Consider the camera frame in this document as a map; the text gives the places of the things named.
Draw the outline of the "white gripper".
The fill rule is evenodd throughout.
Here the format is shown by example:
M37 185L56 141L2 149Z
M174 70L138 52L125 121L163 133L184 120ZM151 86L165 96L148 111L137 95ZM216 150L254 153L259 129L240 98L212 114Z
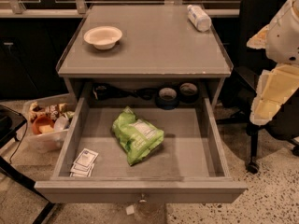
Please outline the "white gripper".
M247 42L251 49L264 49L278 63L263 70L251 105L250 121L265 125L299 88L299 0L287 0L278 13Z

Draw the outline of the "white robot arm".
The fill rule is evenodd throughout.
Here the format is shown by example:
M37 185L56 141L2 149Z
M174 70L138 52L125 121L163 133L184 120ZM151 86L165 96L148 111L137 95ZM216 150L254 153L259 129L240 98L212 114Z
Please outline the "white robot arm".
M299 88L299 0L287 0L273 19L249 39L247 47L265 49L276 63L259 76L250 121L265 125Z

